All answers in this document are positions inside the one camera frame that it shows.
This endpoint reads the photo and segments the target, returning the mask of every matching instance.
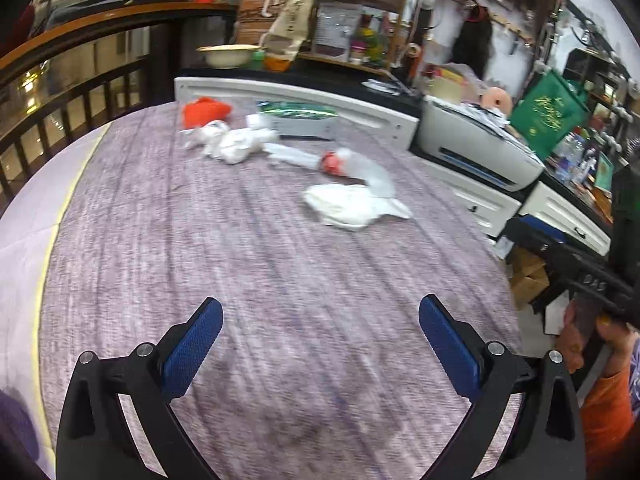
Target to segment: white cabinet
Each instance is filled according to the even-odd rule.
[[[331,106],[336,113],[387,139],[400,150],[408,150],[419,119],[390,108],[330,92],[269,81],[218,77],[177,77],[175,98],[185,103],[198,97],[251,97],[271,101],[307,101]]]
[[[520,208],[520,202],[476,180],[464,176],[430,160],[422,160],[427,171],[445,182],[474,216],[481,231],[497,236],[509,218]]]
[[[533,215],[570,234],[602,256],[609,252],[611,240],[604,231],[577,207],[542,182],[538,183],[518,214]]]

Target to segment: red plastic bag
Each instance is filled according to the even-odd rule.
[[[222,121],[231,113],[232,107],[211,97],[201,97],[182,108],[182,122],[186,130],[201,128],[211,121]]]

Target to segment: blue gripper pad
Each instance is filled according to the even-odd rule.
[[[564,233],[560,229],[556,229],[555,227],[551,227],[546,222],[543,222],[539,218],[536,218],[533,215],[524,215],[520,218],[521,222],[537,229],[538,231],[542,231],[545,235],[552,237],[554,240],[558,242],[565,243],[566,239],[564,237]]]
[[[451,317],[425,296],[420,302],[418,319],[456,393],[474,402],[481,391],[480,365],[453,328]]]
[[[177,399],[187,392],[222,329],[222,305],[213,298],[188,328],[162,367],[162,394]]]

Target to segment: yellow stripe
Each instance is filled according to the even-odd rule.
[[[80,170],[78,171],[78,175],[76,176],[74,182],[69,187],[69,191],[66,195],[65,202],[60,208],[60,212],[58,214],[58,218],[56,219],[56,223],[53,225],[53,229],[51,232],[51,239],[49,240],[49,246],[47,247],[47,252],[44,256],[42,272],[40,273],[40,280],[38,281],[38,288],[36,289],[36,309],[34,313],[34,323],[33,323],[33,335],[31,336],[31,370],[33,373],[33,383],[35,385],[34,391],[36,392],[36,432],[37,435],[42,439],[42,446],[46,449],[48,456],[48,460],[55,466],[56,457],[55,453],[53,453],[53,446],[51,444],[51,435],[49,434],[49,426],[47,425],[47,418],[44,413],[44,403],[42,402],[42,390],[40,388],[40,348],[39,348],[39,335],[40,335],[40,312],[42,310],[42,299],[44,297],[44,285],[47,279],[47,272],[49,270],[49,261],[51,258],[51,253],[53,251],[53,245],[56,242],[56,238],[58,237],[58,231],[60,230],[60,222],[62,222],[62,217],[65,215],[66,209],[69,207],[69,203],[71,202],[71,197],[76,190],[76,186],[80,181],[80,177],[84,173],[84,170],[91,160],[92,156],[94,156],[95,149],[100,144],[100,141],[104,137],[104,134],[108,131],[111,123],[105,124],[102,127],[102,133],[98,135],[98,138],[95,139],[94,146],[90,150],[87,155],[86,160],[82,164]]]

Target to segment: printer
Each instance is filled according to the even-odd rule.
[[[491,112],[433,96],[422,103],[417,143],[431,156],[506,191],[532,184],[545,169],[528,146],[499,126]]]

